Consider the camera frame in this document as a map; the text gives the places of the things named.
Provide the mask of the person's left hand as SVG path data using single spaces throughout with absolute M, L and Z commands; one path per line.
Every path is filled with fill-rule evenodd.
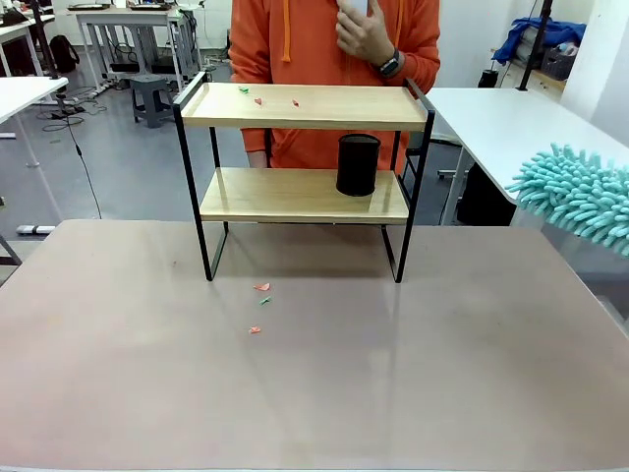
M 346 54 L 380 67 L 394 57 L 395 46 L 388 37 L 384 15 L 377 0 L 368 0 L 361 13 L 350 0 L 337 0 L 337 45 Z

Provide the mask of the teal chenille microfiber duster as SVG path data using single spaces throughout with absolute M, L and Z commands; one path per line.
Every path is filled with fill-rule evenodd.
M 544 222 L 629 259 L 629 164 L 553 143 L 523 162 L 506 190 Z

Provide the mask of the person's right forearm orange sleeve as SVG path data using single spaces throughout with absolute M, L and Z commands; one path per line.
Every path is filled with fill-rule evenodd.
M 267 37 L 257 28 L 232 26 L 229 56 L 232 80 L 238 84 L 268 84 L 270 82 Z M 264 129 L 242 129 L 247 153 L 261 153 L 266 158 Z

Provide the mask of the person's left forearm orange sleeve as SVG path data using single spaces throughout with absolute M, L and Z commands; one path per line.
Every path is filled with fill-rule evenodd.
M 437 48 L 439 34 L 439 27 L 404 30 L 399 44 L 400 68 L 387 83 L 401 87 L 403 82 L 409 79 L 423 93 L 428 93 L 440 68 Z

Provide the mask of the person's orange hoodie torso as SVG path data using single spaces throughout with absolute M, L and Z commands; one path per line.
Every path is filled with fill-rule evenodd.
M 389 39 L 404 30 L 439 27 L 439 0 L 377 0 Z M 269 84 L 395 87 L 377 66 L 337 45 L 337 0 L 233 0 L 231 27 L 267 37 Z

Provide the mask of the grey plastic stool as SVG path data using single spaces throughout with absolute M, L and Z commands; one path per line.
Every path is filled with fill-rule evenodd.
M 159 128 L 171 119 L 173 100 L 165 79 L 156 75 L 136 75 L 130 79 L 134 121 L 144 120 L 149 129 Z

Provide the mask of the blue cloth heap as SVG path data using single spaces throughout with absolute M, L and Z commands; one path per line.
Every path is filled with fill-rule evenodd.
M 504 43 L 493 53 L 491 60 L 504 66 L 516 56 L 521 42 L 533 46 L 537 38 L 541 18 L 520 18 L 512 22 Z M 542 48 L 551 48 L 561 43 L 572 42 L 579 46 L 586 31 L 586 24 L 558 22 L 548 19 L 544 29 Z

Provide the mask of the black tripod pole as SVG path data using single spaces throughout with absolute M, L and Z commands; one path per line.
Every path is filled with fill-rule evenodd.
M 542 8 L 541 8 L 541 15 L 540 15 L 540 25 L 538 27 L 538 33 L 536 35 L 536 39 L 535 39 L 535 42 L 534 42 L 532 50 L 531 50 L 531 54 L 530 54 L 529 59 L 527 61 L 526 68 L 525 68 L 524 74 L 522 76 L 522 80 L 520 82 L 520 85 L 517 87 L 518 91 L 526 91 L 527 90 L 527 85 L 528 85 L 531 73 L 533 71 L 534 62 L 536 60 L 536 57 L 537 57 L 541 47 L 543 46 L 543 40 L 544 40 L 544 36 L 545 36 L 546 25 L 547 25 L 547 22 L 548 22 L 548 19 L 549 19 L 550 15 L 551 15 L 552 2 L 553 2 L 553 0 L 543 0 L 543 4 L 542 4 Z

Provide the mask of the grey plastic crate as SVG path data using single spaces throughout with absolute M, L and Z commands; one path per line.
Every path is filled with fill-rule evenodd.
M 566 81 L 578 52 L 579 47 L 572 42 L 564 42 L 548 49 L 543 56 L 542 73 L 557 81 Z

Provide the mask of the black bag under table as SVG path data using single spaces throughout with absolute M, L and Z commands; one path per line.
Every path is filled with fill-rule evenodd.
M 509 226 L 516 206 L 493 185 L 477 163 L 469 170 L 457 209 L 459 222 L 470 226 Z

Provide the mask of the black backpack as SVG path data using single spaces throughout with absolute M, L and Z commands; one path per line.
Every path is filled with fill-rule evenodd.
M 57 34 L 50 39 L 50 52 L 52 54 L 55 69 L 60 74 L 75 71 L 80 64 L 80 57 L 65 35 Z

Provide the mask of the white table with white legs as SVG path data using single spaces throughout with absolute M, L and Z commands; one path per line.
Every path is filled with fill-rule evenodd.
M 24 140 L 28 153 L 26 167 L 38 177 L 58 223 L 63 220 L 61 210 L 30 145 L 28 133 L 19 114 L 45 96 L 61 90 L 68 84 L 69 81 L 66 78 L 52 79 L 40 76 L 0 78 L 0 124 L 9 119 L 16 122 L 19 129 L 18 137 Z

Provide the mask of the black stand pole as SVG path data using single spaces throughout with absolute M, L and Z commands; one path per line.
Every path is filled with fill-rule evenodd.
M 53 56 L 50 52 L 50 48 L 46 40 L 44 22 L 42 20 L 41 13 L 40 13 L 39 2 L 38 0 L 29 0 L 29 2 L 30 2 L 30 9 L 33 14 L 34 21 L 35 21 L 35 28 L 37 31 L 38 42 L 40 44 L 40 49 L 43 54 L 44 63 L 47 67 L 50 78 L 52 80 L 57 80 L 60 78 L 60 76 L 58 72 L 56 71 L 55 64 L 53 61 Z

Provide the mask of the two-tier wood black-frame shelf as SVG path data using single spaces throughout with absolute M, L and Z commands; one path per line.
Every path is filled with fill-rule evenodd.
M 398 253 L 389 237 L 382 237 L 393 277 L 402 281 L 435 119 L 429 100 L 412 80 L 399 88 L 232 84 L 213 82 L 200 72 L 177 95 L 173 113 L 207 280 L 216 275 L 230 223 L 253 222 L 377 225 L 382 232 L 402 225 Z M 215 171 L 202 198 L 197 195 L 188 126 L 205 127 L 211 135 Z M 420 132 L 423 140 L 419 150 L 405 155 L 415 179 L 411 191 L 392 162 L 388 170 L 377 172 L 372 197 L 349 197 L 336 190 L 333 170 L 222 166 L 215 137 L 219 128 L 385 131 L 396 139 L 404 132 Z

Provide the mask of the white table with metal frame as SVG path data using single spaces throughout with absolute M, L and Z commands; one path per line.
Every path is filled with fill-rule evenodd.
M 464 171 L 475 161 L 503 197 L 523 162 L 550 145 L 596 153 L 602 162 L 629 167 L 629 147 L 587 120 L 535 91 L 515 88 L 433 88 L 431 108 L 462 146 L 440 223 L 449 225 L 463 186 Z

